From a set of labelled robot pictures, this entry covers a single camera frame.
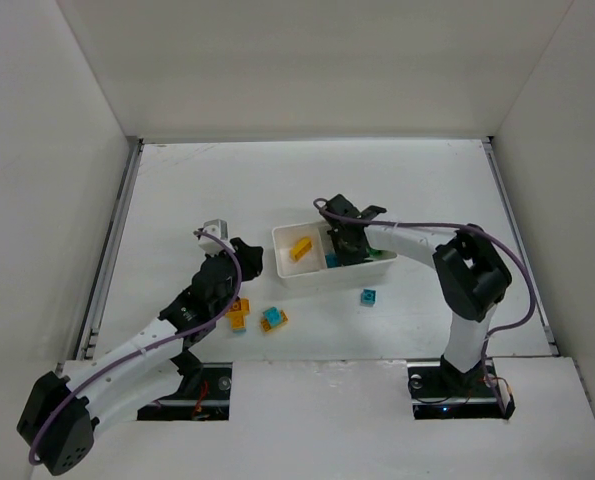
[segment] white container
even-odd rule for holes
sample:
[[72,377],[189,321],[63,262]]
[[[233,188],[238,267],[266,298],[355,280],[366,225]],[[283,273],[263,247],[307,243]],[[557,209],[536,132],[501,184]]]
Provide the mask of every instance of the white container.
[[[325,255],[335,253],[332,241],[326,233],[328,230],[330,225],[324,221],[273,228],[277,275],[284,286],[310,287],[383,275],[397,258],[395,253],[383,252],[379,259],[366,263],[328,268]],[[311,239],[313,248],[298,262],[294,262],[290,258],[290,250],[304,237]]]

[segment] black mount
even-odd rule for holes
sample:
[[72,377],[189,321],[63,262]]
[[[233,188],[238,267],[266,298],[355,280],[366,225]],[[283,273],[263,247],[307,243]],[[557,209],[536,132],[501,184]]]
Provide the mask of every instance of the black mount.
[[[263,248],[249,247],[240,238],[233,238],[230,243],[241,266],[242,281],[259,276],[263,268]],[[160,312],[159,319],[169,321],[177,332],[203,325],[214,318],[234,295],[236,274],[235,265],[226,252],[207,255],[190,286]],[[204,329],[186,337],[181,353],[171,358],[187,389],[197,386],[202,373],[201,361],[188,348],[210,331],[212,329]],[[33,443],[51,412],[70,395],[71,391],[66,386],[69,380],[68,377],[59,378],[55,373],[48,372],[33,385],[17,424],[17,432],[28,445]],[[43,436],[37,455],[51,475],[69,471],[92,448],[93,432],[99,420],[90,418],[86,405],[86,397],[70,401]]]
[[[386,213],[385,208],[375,205],[371,205],[360,212],[340,193],[328,200],[322,208],[335,215],[360,220],[372,220],[380,213]],[[368,245],[368,240],[364,234],[365,225],[344,222],[324,214],[322,214],[322,217],[331,226],[328,235],[333,242],[339,264],[344,266],[364,263],[370,256],[370,245]]]

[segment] cyan block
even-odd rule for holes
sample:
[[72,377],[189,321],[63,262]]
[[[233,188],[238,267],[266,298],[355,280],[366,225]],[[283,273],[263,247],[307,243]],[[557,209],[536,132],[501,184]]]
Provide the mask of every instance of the cyan block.
[[281,323],[281,314],[275,307],[269,308],[264,312],[264,317],[268,320],[270,328],[275,328]]
[[364,290],[361,292],[361,304],[367,307],[372,307],[377,299],[377,292],[375,290]]
[[326,254],[326,266],[328,268],[335,268],[339,266],[339,260],[337,259],[337,255],[334,253],[327,253]]

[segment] toy block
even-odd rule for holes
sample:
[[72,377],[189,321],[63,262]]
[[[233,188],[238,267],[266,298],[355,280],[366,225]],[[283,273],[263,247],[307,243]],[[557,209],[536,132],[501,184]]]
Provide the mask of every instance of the toy block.
[[288,316],[282,310],[279,315],[281,316],[281,322],[276,327],[271,327],[270,323],[268,323],[268,319],[262,318],[261,319],[261,329],[264,333],[273,332],[288,323]]
[[243,333],[246,331],[246,317],[243,315],[230,317],[230,328],[233,332]]
[[270,325],[270,328],[275,328],[281,323],[281,314],[275,307],[269,308],[264,312],[264,318]]
[[313,248],[313,242],[308,237],[299,240],[293,248],[290,249],[290,258],[293,262],[298,262],[301,257],[306,255]]
[[326,254],[326,267],[328,268],[336,268],[339,266],[339,259],[337,255],[334,253],[327,253]]
[[226,317],[234,318],[240,315],[248,315],[250,313],[250,302],[247,298],[239,298],[233,306],[230,307],[230,310],[226,313]]
[[364,290],[361,292],[361,304],[367,307],[375,305],[377,299],[377,292],[375,290]]

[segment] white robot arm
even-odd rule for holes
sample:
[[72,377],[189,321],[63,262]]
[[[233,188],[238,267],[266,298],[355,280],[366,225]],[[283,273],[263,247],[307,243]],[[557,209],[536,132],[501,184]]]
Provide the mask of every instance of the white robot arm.
[[381,207],[360,212],[343,195],[318,199],[328,222],[340,265],[370,261],[372,250],[387,250],[437,272],[444,300],[452,310],[450,338],[440,360],[441,376],[453,391],[482,378],[482,358],[491,319],[512,278],[483,230],[467,225],[443,233],[428,228],[398,228]]
[[[371,248],[386,250],[410,258],[436,270],[433,255],[454,235],[428,229],[401,229],[394,226],[370,225],[364,229]],[[443,358],[459,372],[467,374],[481,362],[481,349],[497,304],[493,303],[481,321],[468,320],[452,312],[450,337]]]

